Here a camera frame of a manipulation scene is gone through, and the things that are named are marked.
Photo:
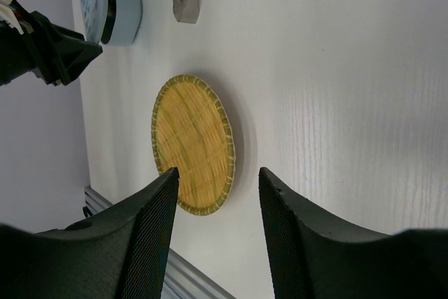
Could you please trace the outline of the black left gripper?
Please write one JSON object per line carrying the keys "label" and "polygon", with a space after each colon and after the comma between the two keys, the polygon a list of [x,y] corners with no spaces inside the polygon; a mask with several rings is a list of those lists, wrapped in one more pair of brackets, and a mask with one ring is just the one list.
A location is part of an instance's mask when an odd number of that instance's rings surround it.
{"label": "black left gripper", "polygon": [[17,0],[6,8],[22,31],[1,20],[1,85],[28,72],[47,85],[69,85],[102,54],[99,44],[53,24],[38,11],[28,12]]}

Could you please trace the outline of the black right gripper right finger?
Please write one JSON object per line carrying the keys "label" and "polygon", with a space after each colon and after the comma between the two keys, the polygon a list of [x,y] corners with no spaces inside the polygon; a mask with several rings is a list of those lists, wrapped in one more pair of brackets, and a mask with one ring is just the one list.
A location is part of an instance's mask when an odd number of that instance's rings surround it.
{"label": "black right gripper right finger", "polygon": [[447,231],[385,235],[296,193],[269,169],[259,199],[276,298],[446,298]]}

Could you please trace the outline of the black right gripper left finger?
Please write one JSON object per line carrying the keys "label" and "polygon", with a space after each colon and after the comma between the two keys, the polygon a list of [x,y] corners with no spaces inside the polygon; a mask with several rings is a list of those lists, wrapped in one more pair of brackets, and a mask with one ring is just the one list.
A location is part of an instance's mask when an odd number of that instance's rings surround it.
{"label": "black right gripper left finger", "polygon": [[[147,188],[175,188],[176,213],[178,186],[179,171],[171,168],[128,198]],[[1,225],[1,297],[121,298],[131,231],[118,226],[131,212],[117,210],[115,204],[63,230],[30,233]]]}

